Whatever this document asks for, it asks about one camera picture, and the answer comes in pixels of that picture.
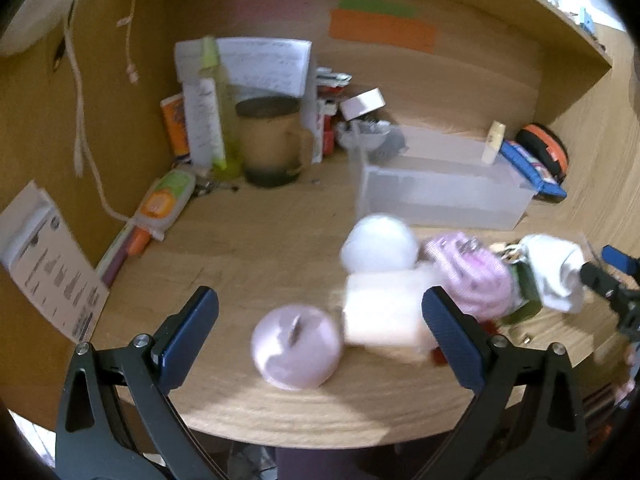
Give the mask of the person's right hand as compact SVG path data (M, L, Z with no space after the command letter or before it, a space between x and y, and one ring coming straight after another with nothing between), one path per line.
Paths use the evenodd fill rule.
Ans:
M639 370L639 344L630 344L623 353L622 364L612 380L614 404L620 405L636 388L636 375Z

